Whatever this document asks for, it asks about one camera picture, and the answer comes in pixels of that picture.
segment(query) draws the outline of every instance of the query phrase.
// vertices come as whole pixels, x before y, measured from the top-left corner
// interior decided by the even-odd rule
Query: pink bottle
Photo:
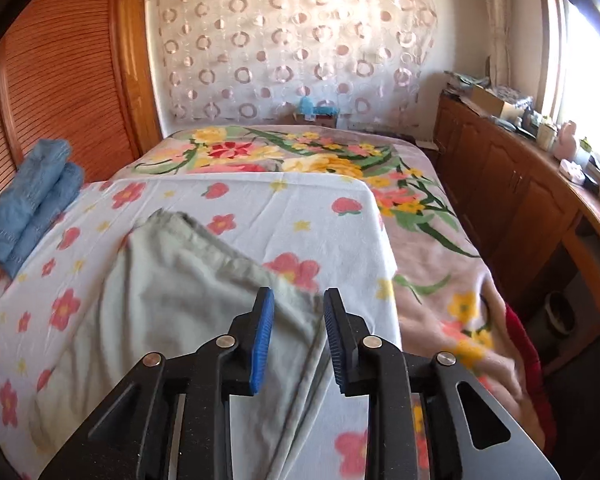
[[[578,143],[576,141],[576,123],[567,121],[564,123],[558,137],[554,143],[554,157],[558,160],[569,160],[573,162],[578,152]]]

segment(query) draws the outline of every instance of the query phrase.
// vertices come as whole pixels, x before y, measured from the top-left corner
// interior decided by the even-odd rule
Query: wall curtain with circle pattern
[[[150,1],[158,95],[176,126],[280,122],[303,96],[348,124],[415,120],[433,0]]]

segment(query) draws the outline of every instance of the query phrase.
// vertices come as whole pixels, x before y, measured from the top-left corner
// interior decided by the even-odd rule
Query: trash can
[[[556,347],[576,327],[573,307],[561,292],[550,292],[542,308],[526,325],[526,334],[539,354]]]

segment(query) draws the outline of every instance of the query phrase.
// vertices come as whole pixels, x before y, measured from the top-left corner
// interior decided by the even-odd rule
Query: beige curtain
[[[490,77],[493,85],[509,85],[510,0],[486,0],[490,29]]]

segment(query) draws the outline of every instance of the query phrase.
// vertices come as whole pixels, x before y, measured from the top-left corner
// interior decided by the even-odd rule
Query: window
[[[564,94],[558,122],[574,121],[576,136],[589,139],[600,155],[600,35],[567,2]]]

